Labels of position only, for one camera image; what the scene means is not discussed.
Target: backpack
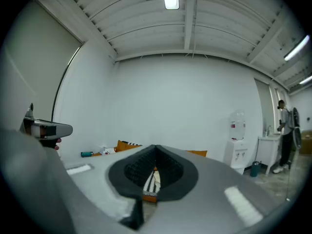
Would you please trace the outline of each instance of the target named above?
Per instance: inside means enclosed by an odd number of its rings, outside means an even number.
[[[285,109],[288,112],[288,121],[289,121],[288,126],[291,129],[294,129],[295,127],[300,127],[298,110],[295,107],[293,108],[285,107]]]

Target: black border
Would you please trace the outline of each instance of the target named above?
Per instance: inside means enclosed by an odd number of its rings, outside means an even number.
[[[16,15],[24,7],[24,5],[29,0],[0,0],[0,5],[2,10],[2,22],[0,31],[0,41],[3,42],[8,30],[11,27]],[[298,17],[299,21],[304,27],[304,30],[311,34],[312,32],[312,20],[310,14],[311,1],[312,0],[284,0],[288,6],[293,10],[293,12]],[[272,230],[272,233],[288,233],[290,225],[293,226],[296,220],[300,222],[300,227],[302,229],[310,229],[310,215],[305,214],[302,209],[311,205],[312,203],[312,169],[306,180],[303,190],[301,191],[299,197],[294,202],[293,207],[287,212],[287,215],[282,219],[281,222],[276,223],[277,226]],[[15,201],[12,193],[8,189],[6,183],[1,176],[1,188],[3,193],[3,198],[5,198],[6,204],[4,205],[3,222],[11,222],[18,219],[18,224],[10,225],[10,231],[18,231],[20,229],[32,231],[33,233],[42,233],[43,231],[39,229],[30,218],[28,218],[26,212],[20,207],[20,205]]]

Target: white wall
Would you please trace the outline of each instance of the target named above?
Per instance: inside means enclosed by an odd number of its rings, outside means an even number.
[[[20,74],[5,48],[0,49],[0,128],[20,130],[35,92]]]
[[[32,101],[34,116],[51,120],[59,82],[80,42],[39,4],[31,1],[17,16],[4,46],[36,93]]]
[[[292,106],[300,115],[301,130],[312,130],[312,86],[290,96]]]
[[[292,106],[291,101],[289,99],[288,92],[278,83],[275,81],[272,81],[271,78],[267,77],[266,75],[255,71],[255,70],[250,70],[253,74],[253,77],[259,81],[262,81],[270,86],[270,92],[272,96],[272,104],[273,104],[273,112],[274,112],[274,132],[278,133],[277,128],[279,126],[279,120],[281,119],[280,116],[280,110],[277,109],[278,106],[278,95],[276,91],[280,94],[283,95],[283,98],[285,99],[284,101],[286,102],[287,105]]]
[[[101,49],[88,41],[73,59],[59,90],[54,121],[70,124],[73,133],[62,138],[61,158],[99,151],[105,145],[109,75],[113,64]]]
[[[261,108],[262,108],[262,118],[263,118],[263,128],[262,132],[264,133],[269,126],[272,128],[270,132],[274,131],[274,111],[272,103],[272,95],[269,85],[255,80],[257,89],[259,92]]]
[[[215,58],[150,56],[121,62],[112,84],[108,146],[119,139],[164,144],[208,150],[208,157],[223,160],[229,115],[242,108],[249,158],[254,157],[262,118],[249,68]]]

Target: ceiling beam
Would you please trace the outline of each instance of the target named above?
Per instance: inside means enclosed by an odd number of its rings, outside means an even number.
[[[307,70],[304,70],[298,74],[296,74],[295,76],[289,78],[288,80],[284,81],[284,84],[286,86],[290,86],[296,82],[299,82],[300,80],[304,79],[307,77],[307,74],[309,74],[311,72],[307,71]]]
[[[274,21],[272,27],[267,31],[265,36],[259,42],[259,44],[253,49],[253,51],[247,56],[246,61],[252,64],[259,55],[265,50],[265,48],[274,40],[282,31],[283,26],[288,18],[289,11],[284,6]]]
[[[165,24],[164,24],[164,22],[155,22],[155,23],[150,23],[148,25],[139,25],[137,27],[132,27],[132,28],[129,27],[129,28],[124,29],[123,31],[118,31],[117,33],[113,33],[113,34],[111,32],[109,32],[110,30],[112,30],[112,27],[110,27],[109,29],[102,30],[101,33],[103,35],[107,36],[108,42],[111,42],[113,39],[116,39],[120,36],[126,35],[128,33],[132,33],[132,32],[137,31],[137,30],[144,30],[144,29],[151,28],[151,27],[167,26],[167,25],[183,25],[183,22],[168,21]]]
[[[306,84],[304,86],[300,86],[299,88],[295,88],[294,90],[291,90],[289,95],[292,96],[294,94],[297,94],[298,92],[300,92],[300,91],[302,91],[302,90],[304,90],[310,86],[312,86],[312,81],[310,81],[308,84]]]
[[[113,60],[117,52],[74,0],[38,0],[81,41],[94,40]]]
[[[141,57],[141,56],[149,56],[149,55],[157,55],[157,54],[174,54],[174,53],[191,54],[191,53],[193,53],[193,50],[187,50],[187,49],[169,49],[169,50],[164,50],[164,49],[160,49],[160,50],[142,51],[142,52],[137,51],[136,53],[133,53],[133,54],[123,55],[123,56],[119,55],[116,58],[116,61],[121,61],[121,60],[131,59],[131,58],[135,58],[135,57]],[[270,77],[272,79],[274,78],[271,74],[269,74],[268,72],[264,71],[263,69],[246,62],[245,59],[240,59],[240,58],[237,58],[237,57],[230,56],[228,54],[223,54],[223,53],[220,53],[220,52],[208,51],[208,50],[207,51],[195,50],[194,53],[195,54],[200,54],[200,55],[220,57],[220,58],[223,58],[223,59],[226,59],[226,60],[232,60],[232,61],[241,63],[241,64],[243,64],[245,66],[248,66],[250,68],[253,68],[253,69],[255,69],[255,70],[265,74],[266,76],[268,76],[268,77]],[[289,91],[289,88],[287,86],[285,86],[282,81],[280,81],[278,79],[275,79],[275,81],[278,84],[280,84],[283,88],[285,88],[287,91]]]
[[[185,0],[184,49],[190,49],[194,18],[194,1],[195,0]]]
[[[276,69],[273,72],[274,77],[280,76],[282,73],[286,72],[288,69],[293,67],[298,61],[300,61],[303,57],[305,57],[308,53],[310,53],[310,45],[307,44],[297,55],[291,58],[288,62],[286,62],[283,66]]]

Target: black mesh object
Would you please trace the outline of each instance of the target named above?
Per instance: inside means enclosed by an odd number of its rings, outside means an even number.
[[[295,127],[292,132],[293,143],[297,149],[301,148],[301,131],[299,127]]]
[[[156,167],[159,171],[161,188],[163,189],[182,178],[183,166],[172,156],[165,153],[162,148],[162,146],[156,148]]]
[[[295,107],[292,109],[292,117],[293,117],[294,127],[300,127],[299,112]]]
[[[155,167],[155,146],[147,148],[129,157],[124,168],[125,176],[137,186],[143,188],[146,180]]]
[[[120,195],[141,201],[144,184],[155,166],[161,181],[158,201],[181,199],[197,183],[195,165],[160,145],[117,161],[109,170],[109,180]]]

